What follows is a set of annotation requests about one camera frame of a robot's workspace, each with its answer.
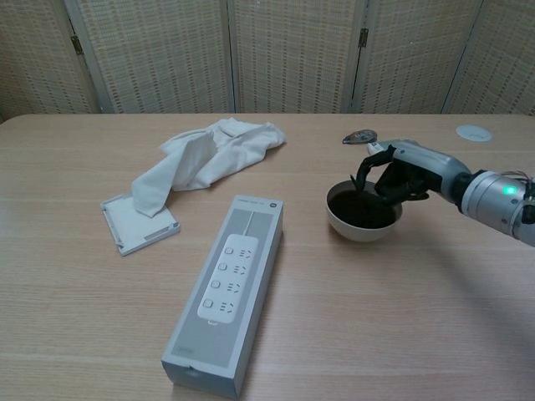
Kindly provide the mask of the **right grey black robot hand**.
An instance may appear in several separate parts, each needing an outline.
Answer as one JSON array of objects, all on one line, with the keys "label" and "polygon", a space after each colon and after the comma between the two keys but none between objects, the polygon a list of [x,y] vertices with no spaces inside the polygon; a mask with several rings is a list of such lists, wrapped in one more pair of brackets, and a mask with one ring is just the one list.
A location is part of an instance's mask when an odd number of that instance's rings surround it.
[{"label": "right grey black robot hand", "polygon": [[359,187],[366,185],[372,168],[382,165],[386,169],[374,184],[374,192],[384,206],[422,201],[428,198],[429,191],[458,206],[473,176],[455,157],[401,140],[362,161],[354,176]]}]

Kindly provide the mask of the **black plastic spoon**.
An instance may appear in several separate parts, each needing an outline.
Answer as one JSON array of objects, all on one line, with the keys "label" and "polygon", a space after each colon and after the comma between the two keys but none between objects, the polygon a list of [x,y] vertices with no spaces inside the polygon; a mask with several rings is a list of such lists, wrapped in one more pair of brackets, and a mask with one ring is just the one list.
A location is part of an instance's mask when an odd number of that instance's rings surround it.
[{"label": "black plastic spoon", "polygon": [[365,190],[365,186],[360,188],[358,183],[357,183],[357,180],[355,179],[355,177],[353,175],[350,175],[349,177],[350,177],[351,182],[352,182],[352,184],[353,184],[353,186],[355,188],[355,197],[356,197],[357,201],[363,202],[363,203],[368,204],[368,205],[379,204],[380,203],[380,199],[377,197],[376,194],[366,191]]}]

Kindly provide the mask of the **white bowl of coffee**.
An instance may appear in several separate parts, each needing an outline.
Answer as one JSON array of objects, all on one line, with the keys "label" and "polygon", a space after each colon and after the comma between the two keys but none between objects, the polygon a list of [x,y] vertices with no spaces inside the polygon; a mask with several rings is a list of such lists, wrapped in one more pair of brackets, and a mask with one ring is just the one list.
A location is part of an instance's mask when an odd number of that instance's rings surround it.
[{"label": "white bowl of coffee", "polygon": [[373,242],[388,236],[403,215],[401,204],[372,206],[355,194],[351,180],[329,189],[325,198],[330,226],[342,237],[356,242]]}]

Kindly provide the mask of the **round grey table grommet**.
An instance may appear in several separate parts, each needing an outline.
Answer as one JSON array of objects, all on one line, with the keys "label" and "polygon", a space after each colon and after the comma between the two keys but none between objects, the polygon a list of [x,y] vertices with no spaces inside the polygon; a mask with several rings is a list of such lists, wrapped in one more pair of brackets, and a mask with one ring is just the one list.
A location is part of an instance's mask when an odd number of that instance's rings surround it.
[{"label": "round grey table grommet", "polygon": [[459,137],[471,142],[488,142],[492,139],[492,133],[489,130],[473,124],[457,126],[456,133]]}]

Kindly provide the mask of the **dark clear correction tape dispenser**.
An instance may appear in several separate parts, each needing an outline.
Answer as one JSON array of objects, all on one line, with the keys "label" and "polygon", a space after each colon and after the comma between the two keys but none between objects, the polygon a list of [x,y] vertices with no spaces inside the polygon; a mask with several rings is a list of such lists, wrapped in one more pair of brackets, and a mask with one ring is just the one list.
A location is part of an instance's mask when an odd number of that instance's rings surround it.
[{"label": "dark clear correction tape dispenser", "polygon": [[377,140],[377,133],[372,129],[357,130],[342,139],[344,145],[363,145]]}]

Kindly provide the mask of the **woven folding screen panel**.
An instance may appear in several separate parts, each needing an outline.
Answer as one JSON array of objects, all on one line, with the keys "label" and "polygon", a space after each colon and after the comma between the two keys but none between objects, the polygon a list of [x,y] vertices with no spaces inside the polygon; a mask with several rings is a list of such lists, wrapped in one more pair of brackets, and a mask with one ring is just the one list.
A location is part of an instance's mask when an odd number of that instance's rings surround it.
[{"label": "woven folding screen panel", "polygon": [[242,113],[341,113],[364,0],[228,0]]},{"label": "woven folding screen panel", "polygon": [[0,119],[100,108],[63,0],[0,0]]},{"label": "woven folding screen panel", "polygon": [[62,0],[99,109],[232,113],[229,0]]},{"label": "woven folding screen panel", "polygon": [[535,117],[535,0],[482,0],[446,114]]},{"label": "woven folding screen panel", "polygon": [[482,0],[365,0],[349,109],[439,114]]}]

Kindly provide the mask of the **white crumpled cloth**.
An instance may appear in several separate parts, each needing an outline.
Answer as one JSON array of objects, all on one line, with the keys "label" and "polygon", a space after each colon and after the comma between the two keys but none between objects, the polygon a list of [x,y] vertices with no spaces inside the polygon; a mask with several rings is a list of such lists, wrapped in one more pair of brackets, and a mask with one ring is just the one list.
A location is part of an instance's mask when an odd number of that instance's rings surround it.
[{"label": "white crumpled cloth", "polygon": [[171,191],[206,189],[262,161],[270,149],[285,142],[286,135],[274,124],[234,118],[179,134],[160,146],[164,159],[132,182],[134,208],[152,217]]}]

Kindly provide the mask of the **grey power strip box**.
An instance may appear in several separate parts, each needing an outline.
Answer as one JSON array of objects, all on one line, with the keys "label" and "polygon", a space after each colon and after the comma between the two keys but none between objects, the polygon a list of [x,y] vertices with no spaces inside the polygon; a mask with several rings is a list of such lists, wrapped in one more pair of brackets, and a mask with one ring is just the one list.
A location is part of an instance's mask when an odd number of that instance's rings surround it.
[{"label": "grey power strip box", "polygon": [[280,200],[234,197],[161,357],[176,385],[237,400],[283,234]]}]

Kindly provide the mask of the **white square plastic lid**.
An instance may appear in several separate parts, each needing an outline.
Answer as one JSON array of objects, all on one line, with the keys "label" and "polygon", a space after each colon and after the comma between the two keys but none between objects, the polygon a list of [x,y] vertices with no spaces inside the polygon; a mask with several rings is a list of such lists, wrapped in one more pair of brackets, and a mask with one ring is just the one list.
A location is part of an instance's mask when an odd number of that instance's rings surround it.
[{"label": "white square plastic lid", "polygon": [[131,193],[103,201],[100,209],[121,256],[173,236],[181,228],[166,207],[153,217],[138,212]]}]

